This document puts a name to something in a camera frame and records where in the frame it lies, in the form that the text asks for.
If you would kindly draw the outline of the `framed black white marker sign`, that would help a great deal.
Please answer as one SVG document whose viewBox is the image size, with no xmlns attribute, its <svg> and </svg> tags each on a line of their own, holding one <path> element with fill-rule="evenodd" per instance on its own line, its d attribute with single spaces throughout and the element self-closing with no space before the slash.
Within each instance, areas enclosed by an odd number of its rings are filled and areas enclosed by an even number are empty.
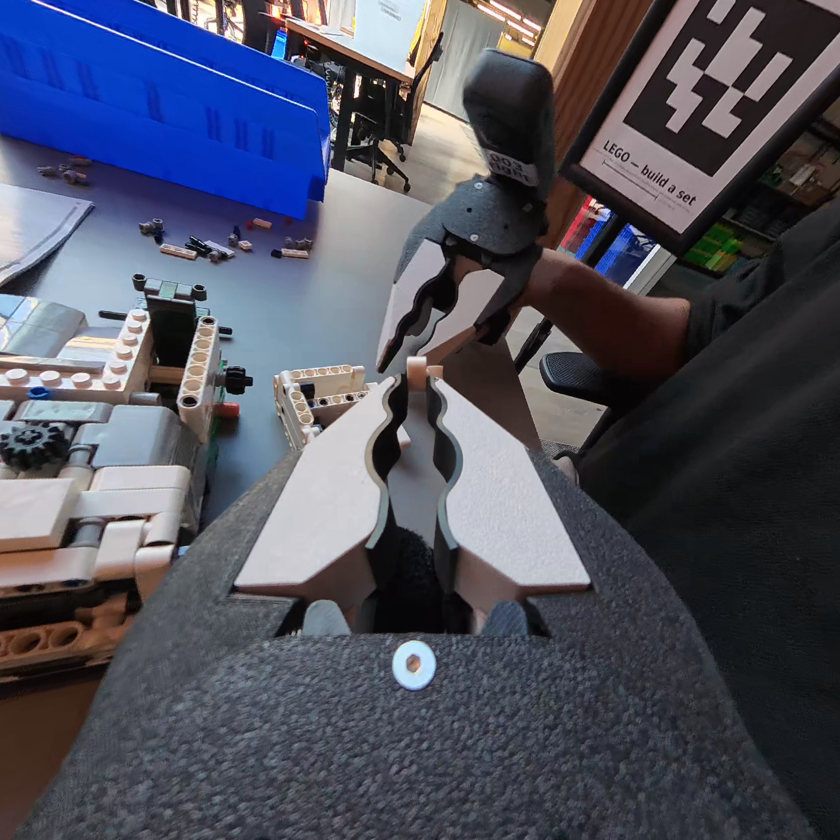
<svg viewBox="0 0 840 840">
<path fill-rule="evenodd" d="M 675 256 L 838 98 L 838 1 L 654 2 L 561 173 Z"/>
</svg>

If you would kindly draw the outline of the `wooden post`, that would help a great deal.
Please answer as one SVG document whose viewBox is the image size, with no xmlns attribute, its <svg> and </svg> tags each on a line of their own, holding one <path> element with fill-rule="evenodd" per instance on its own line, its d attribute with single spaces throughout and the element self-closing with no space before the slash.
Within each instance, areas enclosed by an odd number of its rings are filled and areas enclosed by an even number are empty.
<svg viewBox="0 0 840 840">
<path fill-rule="evenodd" d="M 592 111 L 650 1 L 557 1 L 533 58 L 553 79 L 555 168 Z"/>
</svg>

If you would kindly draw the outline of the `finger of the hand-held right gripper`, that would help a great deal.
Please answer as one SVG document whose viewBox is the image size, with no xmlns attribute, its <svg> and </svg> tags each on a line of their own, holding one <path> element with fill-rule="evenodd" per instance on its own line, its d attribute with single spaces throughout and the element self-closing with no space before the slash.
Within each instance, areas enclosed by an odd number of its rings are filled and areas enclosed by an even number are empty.
<svg viewBox="0 0 840 840">
<path fill-rule="evenodd" d="M 428 366 L 442 365 L 449 355 L 476 341 L 482 330 L 476 324 L 503 282 L 503 276 L 490 269 L 465 274 L 454 307 L 436 321 L 430 338 L 418 351 Z"/>
<path fill-rule="evenodd" d="M 446 256 L 441 244 L 423 240 L 392 286 L 376 370 L 384 373 L 400 353 L 406 337 L 422 335 L 433 310 L 450 312 L 456 298 L 455 257 Z"/>
</svg>

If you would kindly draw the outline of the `white lego beam frame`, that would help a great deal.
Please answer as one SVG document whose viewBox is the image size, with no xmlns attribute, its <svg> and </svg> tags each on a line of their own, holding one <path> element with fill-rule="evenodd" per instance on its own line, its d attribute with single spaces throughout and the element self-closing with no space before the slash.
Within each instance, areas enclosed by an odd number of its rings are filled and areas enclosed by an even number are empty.
<svg viewBox="0 0 840 840">
<path fill-rule="evenodd" d="M 375 383 L 362 365 L 301 367 L 274 377 L 276 412 L 289 447 L 300 452 L 316 436 L 361 403 Z"/>
</svg>

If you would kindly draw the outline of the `black sign pole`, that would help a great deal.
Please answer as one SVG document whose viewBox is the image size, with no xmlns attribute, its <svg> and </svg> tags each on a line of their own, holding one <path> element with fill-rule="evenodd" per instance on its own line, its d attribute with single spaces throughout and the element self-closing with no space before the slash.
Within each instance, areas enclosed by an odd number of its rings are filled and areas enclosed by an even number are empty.
<svg viewBox="0 0 840 840">
<path fill-rule="evenodd" d="M 513 361 L 518 375 L 523 372 L 528 363 L 541 350 L 552 330 L 553 324 L 548 318 L 543 318 L 533 328 Z"/>
</svg>

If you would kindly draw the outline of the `stack of blue crates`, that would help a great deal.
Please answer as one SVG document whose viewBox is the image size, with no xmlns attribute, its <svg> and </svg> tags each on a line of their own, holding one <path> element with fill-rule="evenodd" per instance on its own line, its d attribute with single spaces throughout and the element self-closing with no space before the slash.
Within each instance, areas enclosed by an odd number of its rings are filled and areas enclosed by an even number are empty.
<svg viewBox="0 0 840 840">
<path fill-rule="evenodd" d="M 588 196 L 561 241 L 562 249 L 583 260 L 612 215 L 607 207 Z M 595 270 L 623 286 L 655 245 L 652 238 L 627 224 L 596 264 Z"/>
</svg>

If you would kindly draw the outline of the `stack of green crates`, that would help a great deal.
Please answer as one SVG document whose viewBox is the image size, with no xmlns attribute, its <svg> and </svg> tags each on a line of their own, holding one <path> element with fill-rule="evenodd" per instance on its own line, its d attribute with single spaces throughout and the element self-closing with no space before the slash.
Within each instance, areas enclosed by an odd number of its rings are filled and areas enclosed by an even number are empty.
<svg viewBox="0 0 840 840">
<path fill-rule="evenodd" d="M 749 226 L 733 219 L 712 225 L 680 261 L 714 275 L 723 275 L 747 265 L 754 256 L 744 254 L 744 240 L 753 234 Z"/>
</svg>

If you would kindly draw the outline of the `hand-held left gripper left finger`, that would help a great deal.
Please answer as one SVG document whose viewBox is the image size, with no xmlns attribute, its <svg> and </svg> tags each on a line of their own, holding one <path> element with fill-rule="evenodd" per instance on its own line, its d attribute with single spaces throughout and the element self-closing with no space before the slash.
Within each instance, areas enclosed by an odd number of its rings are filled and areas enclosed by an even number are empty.
<svg viewBox="0 0 840 840">
<path fill-rule="evenodd" d="M 367 597 L 396 572 L 388 476 L 401 456 L 407 383 L 390 376 L 301 452 L 238 574 L 239 592 Z"/>
</svg>

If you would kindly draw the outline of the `blue plastic bin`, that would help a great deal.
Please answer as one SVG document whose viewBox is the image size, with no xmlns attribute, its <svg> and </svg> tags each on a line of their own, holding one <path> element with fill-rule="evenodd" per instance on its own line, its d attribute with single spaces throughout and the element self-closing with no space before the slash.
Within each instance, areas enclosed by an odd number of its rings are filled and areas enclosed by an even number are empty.
<svg viewBox="0 0 840 840">
<path fill-rule="evenodd" d="M 303 219 L 326 83 L 141 2 L 2 2 L 2 133 Z"/>
</svg>

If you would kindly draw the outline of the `small white lego connector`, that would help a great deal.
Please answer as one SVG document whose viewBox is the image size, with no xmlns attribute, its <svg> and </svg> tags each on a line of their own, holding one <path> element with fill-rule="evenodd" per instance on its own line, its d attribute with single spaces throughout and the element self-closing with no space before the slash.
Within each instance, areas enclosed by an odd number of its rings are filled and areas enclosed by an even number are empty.
<svg viewBox="0 0 840 840">
<path fill-rule="evenodd" d="M 429 380 L 442 379 L 444 366 L 429 364 L 427 357 L 410 355 L 406 358 L 406 387 L 409 395 L 425 394 Z"/>
</svg>

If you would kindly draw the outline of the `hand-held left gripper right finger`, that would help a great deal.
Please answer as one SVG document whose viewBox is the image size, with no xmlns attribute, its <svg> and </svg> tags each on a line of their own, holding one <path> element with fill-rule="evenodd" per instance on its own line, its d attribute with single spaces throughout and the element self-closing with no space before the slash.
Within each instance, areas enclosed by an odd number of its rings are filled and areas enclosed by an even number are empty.
<svg viewBox="0 0 840 840">
<path fill-rule="evenodd" d="M 437 501 L 434 557 L 448 594 L 478 613 L 592 581 L 529 450 L 443 379 L 427 379 Z"/>
</svg>

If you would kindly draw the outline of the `white grey green lego vehicle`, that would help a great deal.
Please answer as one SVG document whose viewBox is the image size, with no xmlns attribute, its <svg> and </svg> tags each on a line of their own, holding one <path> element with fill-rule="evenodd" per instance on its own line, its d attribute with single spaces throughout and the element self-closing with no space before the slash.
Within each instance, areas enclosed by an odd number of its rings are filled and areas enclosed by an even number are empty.
<svg viewBox="0 0 840 840">
<path fill-rule="evenodd" d="M 2 295 L 1 683 L 110 662 L 201 528 L 221 424 L 253 379 L 204 286 L 135 275 L 126 312 Z"/>
</svg>

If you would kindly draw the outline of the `lego instruction booklet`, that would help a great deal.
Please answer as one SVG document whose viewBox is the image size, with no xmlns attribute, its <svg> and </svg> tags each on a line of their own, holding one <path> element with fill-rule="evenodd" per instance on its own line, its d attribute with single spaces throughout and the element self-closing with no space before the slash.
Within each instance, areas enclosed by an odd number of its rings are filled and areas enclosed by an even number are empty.
<svg viewBox="0 0 840 840">
<path fill-rule="evenodd" d="M 1 286 L 55 252 L 94 208 L 83 198 L 1 185 Z"/>
</svg>

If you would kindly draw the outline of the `wooden desk black legs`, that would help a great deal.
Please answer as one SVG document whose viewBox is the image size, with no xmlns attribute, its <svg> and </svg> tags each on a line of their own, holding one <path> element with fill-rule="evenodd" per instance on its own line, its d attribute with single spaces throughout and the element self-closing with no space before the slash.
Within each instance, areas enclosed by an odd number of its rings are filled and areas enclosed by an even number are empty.
<svg viewBox="0 0 840 840">
<path fill-rule="evenodd" d="M 287 17 L 285 26 L 289 35 L 295 34 L 313 43 L 331 62 L 344 68 L 338 127 L 332 144 L 331 159 L 332 168 L 343 172 L 351 136 L 357 77 L 367 76 L 371 79 L 410 83 L 415 78 L 415 68 L 406 60 L 402 64 L 393 64 L 387 59 L 376 58 L 371 49 L 359 47 L 354 37 L 346 34 L 331 35 L 323 26 L 309 24 L 294 17 Z"/>
</svg>

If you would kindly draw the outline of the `scattered small lego pieces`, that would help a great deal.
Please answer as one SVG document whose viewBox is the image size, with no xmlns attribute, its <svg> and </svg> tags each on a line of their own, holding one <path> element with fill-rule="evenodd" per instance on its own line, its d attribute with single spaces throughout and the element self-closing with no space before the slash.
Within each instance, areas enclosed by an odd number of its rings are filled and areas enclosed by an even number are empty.
<svg viewBox="0 0 840 840">
<path fill-rule="evenodd" d="M 73 186 L 89 186 L 89 176 L 79 169 L 79 165 L 88 165 L 91 161 L 87 158 L 74 156 L 69 158 L 67 163 L 58 165 L 40 165 L 36 168 L 41 177 L 47 179 L 62 179 L 65 183 Z M 196 260 L 199 257 L 208 259 L 212 264 L 219 264 L 234 258 L 239 251 L 249 253 L 253 250 L 250 241 L 241 236 L 241 230 L 235 226 L 232 233 L 227 236 L 227 244 L 222 245 L 210 240 L 190 236 L 184 245 L 174 245 L 165 239 L 165 223 L 162 219 L 153 218 L 139 223 L 139 230 L 142 236 L 151 237 L 157 244 L 160 253 L 173 256 L 179 259 Z M 313 239 L 292 238 L 286 236 L 281 248 L 273 248 L 270 256 L 274 259 L 309 259 L 313 249 Z"/>
</svg>

